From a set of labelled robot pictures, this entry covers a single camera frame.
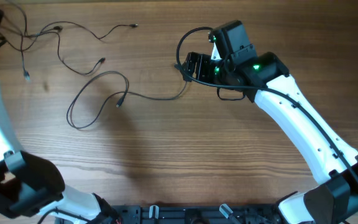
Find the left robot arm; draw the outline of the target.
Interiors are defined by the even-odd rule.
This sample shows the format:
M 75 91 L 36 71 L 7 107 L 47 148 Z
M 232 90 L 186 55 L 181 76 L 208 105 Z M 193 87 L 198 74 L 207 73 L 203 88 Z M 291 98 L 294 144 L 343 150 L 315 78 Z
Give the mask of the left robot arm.
M 0 24 L 4 13 L 0 10 Z M 38 215 L 56 223 L 119 223 L 121 216 L 96 194 L 67 186 L 50 161 L 28 153 L 19 142 L 0 86 L 0 214 L 15 219 Z

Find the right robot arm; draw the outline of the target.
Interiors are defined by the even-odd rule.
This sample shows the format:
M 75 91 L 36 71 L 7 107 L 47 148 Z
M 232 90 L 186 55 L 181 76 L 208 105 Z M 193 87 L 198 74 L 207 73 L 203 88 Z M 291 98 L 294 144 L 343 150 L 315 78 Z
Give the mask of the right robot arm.
M 241 21 L 208 28 L 211 54 L 178 60 L 183 79 L 232 90 L 265 111 L 287 135 L 317 182 L 280 199 L 270 223 L 346 223 L 358 212 L 358 151 L 343 141 L 304 97 L 288 67 L 256 52 Z

